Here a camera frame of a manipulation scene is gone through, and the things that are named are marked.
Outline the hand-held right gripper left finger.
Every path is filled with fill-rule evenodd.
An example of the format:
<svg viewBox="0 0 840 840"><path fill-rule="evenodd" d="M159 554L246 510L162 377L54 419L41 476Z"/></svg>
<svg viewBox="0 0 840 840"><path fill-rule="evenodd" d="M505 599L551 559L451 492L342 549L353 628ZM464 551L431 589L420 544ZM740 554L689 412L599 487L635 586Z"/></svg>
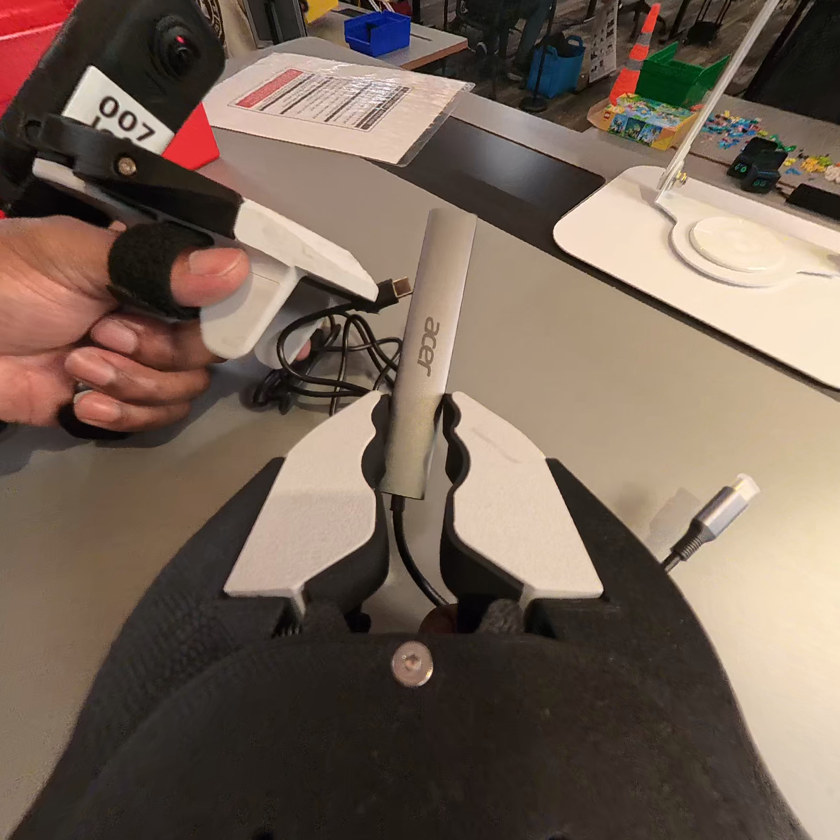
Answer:
<svg viewBox="0 0 840 840"><path fill-rule="evenodd" d="M225 585L276 597L302 620L315 602L358 611L385 582L390 549L379 485L390 397L370 392L326 419L283 459Z"/></svg>

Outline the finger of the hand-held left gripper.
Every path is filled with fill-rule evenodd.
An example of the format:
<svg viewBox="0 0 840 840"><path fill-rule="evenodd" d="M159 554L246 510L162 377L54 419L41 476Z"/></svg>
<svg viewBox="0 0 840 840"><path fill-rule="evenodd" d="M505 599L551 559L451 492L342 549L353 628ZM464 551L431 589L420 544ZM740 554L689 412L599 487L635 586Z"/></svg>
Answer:
<svg viewBox="0 0 840 840"><path fill-rule="evenodd" d="M234 239L352 298L375 301L379 295L370 273L349 250L248 198L238 209Z"/></svg>
<svg viewBox="0 0 840 840"><path fill-rule="evenodd" d="M201 310L206 347L225 360L253 354L261 363L278 363L278 340L294 322L329 306L329 294L302 280L296 270L270 279L253 271L231 297Z"/></svg>

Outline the silver usb hub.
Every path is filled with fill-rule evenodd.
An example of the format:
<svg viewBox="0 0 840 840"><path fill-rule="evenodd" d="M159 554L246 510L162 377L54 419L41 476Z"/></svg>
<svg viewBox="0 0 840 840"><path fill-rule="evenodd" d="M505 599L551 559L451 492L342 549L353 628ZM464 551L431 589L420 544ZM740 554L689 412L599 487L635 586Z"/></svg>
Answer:
<svg viewBox="0 0 840 840"><path fill-rule="evenodd" d="M427 218L392 393L384 493L421 500L438 434L477 216L439 207Z"/></svg>

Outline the person's left hand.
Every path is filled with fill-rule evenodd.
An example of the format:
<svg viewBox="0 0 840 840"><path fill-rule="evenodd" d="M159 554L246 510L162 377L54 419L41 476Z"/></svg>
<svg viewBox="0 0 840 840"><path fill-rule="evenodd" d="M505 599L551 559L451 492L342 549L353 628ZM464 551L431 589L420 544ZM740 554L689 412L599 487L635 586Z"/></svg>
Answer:
<svg viewBox="0 0 840 840"><path fill-rule="evenodd" d="M176 424L218 358L196 322L118 313L109 252L124 230L72 217L1 223L1 420L57 424L78 384L84 424L138 433Z"/></svg>

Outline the red plastic bin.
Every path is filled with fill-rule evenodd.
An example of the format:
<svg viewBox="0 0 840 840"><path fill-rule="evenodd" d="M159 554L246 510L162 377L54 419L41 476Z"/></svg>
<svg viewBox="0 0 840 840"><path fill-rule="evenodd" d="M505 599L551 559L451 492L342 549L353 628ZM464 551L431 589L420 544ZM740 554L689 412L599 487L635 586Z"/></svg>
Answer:
<svg viewBox="0 0 840 840"><path fill-rule="evenodd" d="M224 48L198 2L2 2L2 119L55 113L197 170Z"/></svg>

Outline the laminated paper sheet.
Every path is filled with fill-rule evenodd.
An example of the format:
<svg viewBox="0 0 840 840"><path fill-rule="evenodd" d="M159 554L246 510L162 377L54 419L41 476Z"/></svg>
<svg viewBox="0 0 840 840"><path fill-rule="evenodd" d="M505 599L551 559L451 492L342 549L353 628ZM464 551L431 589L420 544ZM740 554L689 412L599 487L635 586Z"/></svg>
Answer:
<svg viewBox="0 0 840 840"><path fill-rule="evenodd" d="M393 66L269 52L203 100L216 129L404 167L473 84Z"/></svg>

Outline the black desk mat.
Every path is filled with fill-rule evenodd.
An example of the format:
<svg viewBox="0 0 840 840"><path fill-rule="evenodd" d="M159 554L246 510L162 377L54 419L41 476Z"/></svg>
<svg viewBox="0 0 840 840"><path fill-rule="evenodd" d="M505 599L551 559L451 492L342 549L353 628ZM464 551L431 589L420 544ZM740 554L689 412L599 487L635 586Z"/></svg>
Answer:
<svg viewBox="0 0 840 840"><path fill-rule="evenodd" d="M558 255L557 222L603 176L448 117L405 165L377 164L505 233Z"/></svg>

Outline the blue plastic bin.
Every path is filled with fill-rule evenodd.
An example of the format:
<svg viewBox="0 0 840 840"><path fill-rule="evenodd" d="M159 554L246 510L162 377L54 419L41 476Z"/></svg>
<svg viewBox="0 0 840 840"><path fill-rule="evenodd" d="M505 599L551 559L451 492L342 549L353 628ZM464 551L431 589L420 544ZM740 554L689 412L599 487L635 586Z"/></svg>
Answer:
<svg viewBox="0 0 840 840"><path fill-rule="evenodd" d="M410 45L412 19L387 9L360 14L344 20L343 33L350 49L378 58Z"/></svg>

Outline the grey side table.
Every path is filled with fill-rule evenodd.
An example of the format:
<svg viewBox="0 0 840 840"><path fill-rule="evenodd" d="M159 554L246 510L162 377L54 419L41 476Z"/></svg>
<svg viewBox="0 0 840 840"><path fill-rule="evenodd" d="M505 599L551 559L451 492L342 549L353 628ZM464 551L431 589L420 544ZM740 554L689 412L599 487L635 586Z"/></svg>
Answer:
<svg viewBox="0 0 840 840"><path fill-rule="evenodd" d="M348 49L344 39L344 23L365 15L365 11L348 3L339 3L334 9L307 24L308 36L326 40ZM378 56L378 60L404 70L420 70L444 62L467 50L467 38L443 30L411 23L408 45Z"/></svg>

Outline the blue bag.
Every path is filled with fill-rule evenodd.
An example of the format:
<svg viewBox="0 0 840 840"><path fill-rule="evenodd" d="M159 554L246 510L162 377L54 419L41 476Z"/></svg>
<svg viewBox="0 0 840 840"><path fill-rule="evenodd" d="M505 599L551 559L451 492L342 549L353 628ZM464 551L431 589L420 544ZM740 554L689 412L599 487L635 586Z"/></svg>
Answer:
<svg viewBox="0 0 840 840"><path fill-rule="evenodd" d="M551 36L544 48L540 45L532 53L526 89L534 91L538 82L538 95L548 99L572 91L578 84L584 55L585 44L579 35Z"/></svg>

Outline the white picture sign board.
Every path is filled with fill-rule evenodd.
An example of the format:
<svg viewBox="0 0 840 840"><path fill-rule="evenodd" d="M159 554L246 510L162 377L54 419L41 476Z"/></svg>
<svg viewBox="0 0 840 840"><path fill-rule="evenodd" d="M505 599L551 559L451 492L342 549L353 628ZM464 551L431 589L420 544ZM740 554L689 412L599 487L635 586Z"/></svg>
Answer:
<svg viewBox="0 0 840 840"><path fill-rule="evenodd" d="M588 76L591 85L610 77L616 71L616 21L616 4L601 7L595 15Z"/></svg>

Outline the orange traffic cone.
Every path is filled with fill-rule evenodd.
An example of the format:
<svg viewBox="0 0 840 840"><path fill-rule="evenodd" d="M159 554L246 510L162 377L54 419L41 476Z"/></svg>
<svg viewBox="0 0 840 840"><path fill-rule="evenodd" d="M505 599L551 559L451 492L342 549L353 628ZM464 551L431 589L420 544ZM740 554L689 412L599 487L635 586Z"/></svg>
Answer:
<svg viewBox="0 0 840 840"><path fill-rule="evenodd" d="M650 42L655 31L660 3L654 3L647 11L640 33L631 48L625 66L620 70L610 92L610 103L615 106L623 96L633 95L637 88L644 63L648 58Z"/></svg>

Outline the green plastic bin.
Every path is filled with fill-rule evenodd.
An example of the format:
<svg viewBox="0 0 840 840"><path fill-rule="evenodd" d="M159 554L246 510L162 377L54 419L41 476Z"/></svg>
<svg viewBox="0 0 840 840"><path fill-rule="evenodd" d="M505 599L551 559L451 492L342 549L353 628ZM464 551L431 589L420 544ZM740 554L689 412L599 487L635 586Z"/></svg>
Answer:
<svg viewBox="0 0 840 840"><path fill-rule="evenodd" d="M678 60L675 41L645 60L635 93L640 98L675 108L691 109L715 87L730 60L724 56L709 66Z"/></svg>

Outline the black gadget with green lights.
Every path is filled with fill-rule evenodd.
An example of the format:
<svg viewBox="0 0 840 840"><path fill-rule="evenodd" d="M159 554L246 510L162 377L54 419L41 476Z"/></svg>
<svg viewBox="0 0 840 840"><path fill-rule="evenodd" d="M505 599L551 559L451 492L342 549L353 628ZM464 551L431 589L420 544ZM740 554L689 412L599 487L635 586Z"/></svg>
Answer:
<svg viewBox="0 0 840 840"><path fill-rule="evenodd" d="M787 156L787 150L777 141L753 137L729 165L727 176L744 192L768 194L777 186Z"/></svg>

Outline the black phone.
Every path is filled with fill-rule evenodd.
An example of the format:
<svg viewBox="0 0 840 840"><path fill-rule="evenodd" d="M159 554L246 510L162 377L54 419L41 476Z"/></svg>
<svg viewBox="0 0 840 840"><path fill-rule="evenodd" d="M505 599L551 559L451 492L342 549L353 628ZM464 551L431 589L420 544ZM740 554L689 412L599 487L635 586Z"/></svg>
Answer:
<svg viewBox="0 0 840 840"><path fill-rule="evenodd" d="M831 192L812 184L802 183L785 198L785 201L794 207L839 222L838 192Z"/></svg>

